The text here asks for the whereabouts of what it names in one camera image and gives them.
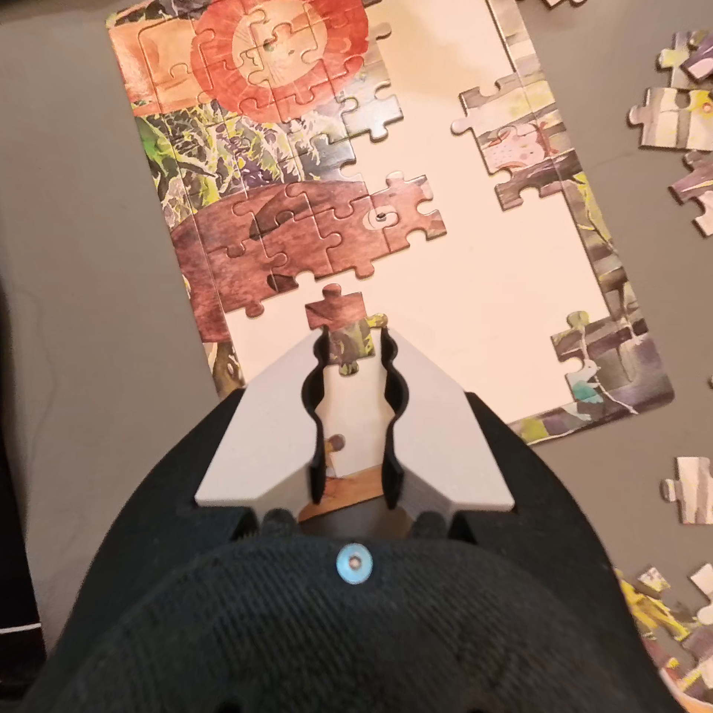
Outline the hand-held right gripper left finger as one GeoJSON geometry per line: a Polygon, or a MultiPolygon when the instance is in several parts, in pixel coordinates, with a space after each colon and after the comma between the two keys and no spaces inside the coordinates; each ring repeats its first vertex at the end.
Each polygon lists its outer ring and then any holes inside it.
{"type": "Polygon", "coordinates": [[[249,382],[195,494],[200,506],[240,506],[262,521],[276,508],[294,517],[319,504],[326,486],[325,327],[249,382]]]}

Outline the jigsaw puzzle board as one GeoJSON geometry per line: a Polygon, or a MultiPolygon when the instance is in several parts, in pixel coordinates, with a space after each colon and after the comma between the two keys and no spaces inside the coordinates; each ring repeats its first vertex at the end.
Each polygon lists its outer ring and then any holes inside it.
{"type": "MultiPolygon", "coordinates": [[[[488,2],[136,1],[109,16],[220,398],[312,331],[305,305],[337,283],[514,431],[569,401],[577,362],[551,337],[608,309],[561,196],[498,200],[512,149],[491,131],[512,65],[488,2]]],[[[326,493],[306,518],[381,495],[380,330],[356,374],[325,371],[326,493]]]]}

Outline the brown green puzzle piece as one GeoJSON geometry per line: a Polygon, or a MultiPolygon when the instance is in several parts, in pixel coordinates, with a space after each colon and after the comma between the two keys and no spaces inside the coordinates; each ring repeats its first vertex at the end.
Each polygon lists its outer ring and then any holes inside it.
{"type": "Polygon", "coordinates": [[[327,284],[322,295],[322,300],[305,305],[308,326],[327,328],[329,364],[337,365],[341,376],[352,376],[359,371],[361,359],[375,354],[371,331],[387,326],[388,316],[368,315],[362,292],[343,294],[337,283],[327,284]]]}

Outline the jigsaw pieces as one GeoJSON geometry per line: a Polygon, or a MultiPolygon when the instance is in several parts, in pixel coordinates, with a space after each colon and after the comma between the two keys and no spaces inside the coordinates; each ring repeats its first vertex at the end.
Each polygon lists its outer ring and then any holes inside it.
{"type": "MultiPolygon", "coordinates": [[[[566,373],[569,401],[514,422],[526,443],[551,441],[584,429],[636,416],[664,406],[673,387],[648,330],[627,272],[602,217],[555,96],[519,9],[519,1],[490,1],[512,74],[498,81],[504,124],[491,138],[510,147],[512,155],[496,170],[510,180],[496,187],[503,210],[523,204],[522,192],[540,199],[562,197],[582,242],[608,316],[591,320],[586,311],[567,315],[567,329],[551,337],[561,363],[575,360],[566,373]]],[[[681,201],[693,198],[703,207],[697,219],[703,235],[712,235],[712,70],[695,74],[690,64],[705,53],[711,31],[678,33],[658,63],[670,70],[670,83],[648,88],[643,101],[628,112],[628,123],[640,128],[644,148],[683,150],[691,174],[674,184],[681,201]]],[[[668,588],[651,567],[637,583],[620,580],[637,627],[657,668],[673,693],[690,709],[712,709],[712,562],[690,576],[708,599],[697,613],[675,611],[665,604],[668,588]]]]}

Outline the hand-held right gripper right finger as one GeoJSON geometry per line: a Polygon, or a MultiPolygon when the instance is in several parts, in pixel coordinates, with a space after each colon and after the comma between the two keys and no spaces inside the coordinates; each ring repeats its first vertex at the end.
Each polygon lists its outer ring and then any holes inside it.
{"type": "Polygon", "coordinates": [[[515,501],[466,392],[395,329],[381,330],[387,425],[381,487],[389,509],[447,525],[459,512],[512,512],[515,501]]]}

